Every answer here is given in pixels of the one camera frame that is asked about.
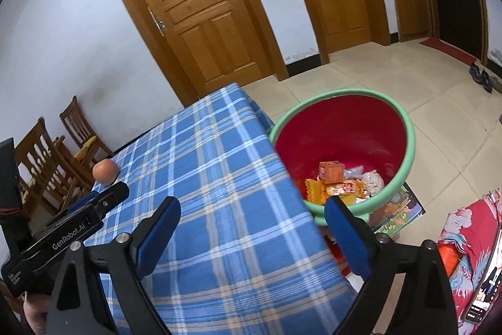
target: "trash can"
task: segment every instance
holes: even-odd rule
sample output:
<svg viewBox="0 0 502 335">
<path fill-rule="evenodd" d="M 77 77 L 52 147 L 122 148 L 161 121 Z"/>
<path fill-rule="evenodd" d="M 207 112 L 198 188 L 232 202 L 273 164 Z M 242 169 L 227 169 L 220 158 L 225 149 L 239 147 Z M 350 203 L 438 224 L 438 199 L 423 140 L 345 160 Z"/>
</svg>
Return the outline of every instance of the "trash can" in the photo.
<svg viewBox="0 0 502 335">
<path fill-rule="evenodd" d="M 346 169 L 376 169 L 385 187 L 348 206 L 366 221 L 401 188 L 415 158 L 415 133 L 405 110 L 367 89 L 330 91 L 300 103 L 273 127 L 270 141 L 297 186 L 315 179 L 319 162 L 327 160 L 338 160 Z M 317 225 L 327 225 L 324 206 L 306 200 L 305 205 Z"/>
</svg>

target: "smartphone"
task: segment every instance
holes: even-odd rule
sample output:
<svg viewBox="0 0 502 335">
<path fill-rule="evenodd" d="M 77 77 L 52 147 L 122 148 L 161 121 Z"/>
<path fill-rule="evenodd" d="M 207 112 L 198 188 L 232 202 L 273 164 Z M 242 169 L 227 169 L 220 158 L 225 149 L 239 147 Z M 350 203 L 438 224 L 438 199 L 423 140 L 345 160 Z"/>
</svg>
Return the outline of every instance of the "smartphone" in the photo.
<svg viewBox="0 0 502 335">
<path fill-rule="evenodd" d="M 483 321 L 491 304 L 497 299 L 502 282 L 502 223 L 495 235 L 494 246 L 491 249 L 489 262 L 484 269 L 473 299 L 462 315 L 464 321 L 479 324 Z"/>
</svg>

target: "metal bolt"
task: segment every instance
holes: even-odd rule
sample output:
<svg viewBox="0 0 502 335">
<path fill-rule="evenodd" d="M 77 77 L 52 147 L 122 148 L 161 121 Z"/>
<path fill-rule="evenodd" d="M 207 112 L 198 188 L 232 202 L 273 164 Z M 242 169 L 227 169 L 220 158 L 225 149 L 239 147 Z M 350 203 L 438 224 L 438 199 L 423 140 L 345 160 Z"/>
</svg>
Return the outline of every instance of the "metal bolt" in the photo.
<svg viewBox="0 0 502 335">
<path fill-rule="evenodd" d="M 389 236 L 387 236 L 385 233 L 378 233 L 376 235 L 376 240 L 379 243 L 385 244 L 385 243 L 388 243 L 389 241 L 391 241 L 391 238 Z"/>
<path fill-rule="evenodd" d="M 74 241 L 71 245 L 70 245 L 70 250 L 72 251 L 77 251 L 80 247 L 82 247 L 82 243 L 79 242 L 79 241 Z"/>
<path fill-rule="evenodd" d="M 429 250 L 434 250 L 436 248 L 436 243 L 433 242 L 432 240 L 425 240 L 424 241 L 424 245 L 426 248 L 428 248 Z"/>
<path fill-rule="evenodd" d="M 125 243 L 127 240 L 129 240 L 129 233 L 120 233 L 115 240 L 117 240 L 119 243 Z"/>
</svg>

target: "brown egg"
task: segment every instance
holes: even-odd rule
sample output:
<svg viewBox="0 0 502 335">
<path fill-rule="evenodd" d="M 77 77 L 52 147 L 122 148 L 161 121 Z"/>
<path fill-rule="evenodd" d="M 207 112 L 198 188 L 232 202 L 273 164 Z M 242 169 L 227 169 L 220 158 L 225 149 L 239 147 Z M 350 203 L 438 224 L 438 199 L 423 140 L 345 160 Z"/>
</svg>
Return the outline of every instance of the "brown egg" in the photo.
<svg viewBox="0 0 502 335">
<path fill-rule="evenodd" d="M 120 169 L 111 159 L 103 159 L 92 168 L 92 176 L 96 182 L 104 186 L 111 185 L 117 179 Z"/>
</svg>

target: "small cardboard box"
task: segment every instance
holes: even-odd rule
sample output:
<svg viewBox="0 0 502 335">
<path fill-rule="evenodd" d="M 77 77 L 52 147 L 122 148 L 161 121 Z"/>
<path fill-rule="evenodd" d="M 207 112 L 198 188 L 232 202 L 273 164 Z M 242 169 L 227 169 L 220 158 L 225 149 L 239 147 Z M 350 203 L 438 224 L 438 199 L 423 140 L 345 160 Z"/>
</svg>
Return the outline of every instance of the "small cardboard box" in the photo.
<svg viewBox="0 0 502 335">
<path fill-rule="evenodd" d="M 319 162 L 319 179 L 326 185 L 343 182 L 345 166 L 337 160 Z"/>
</svg>

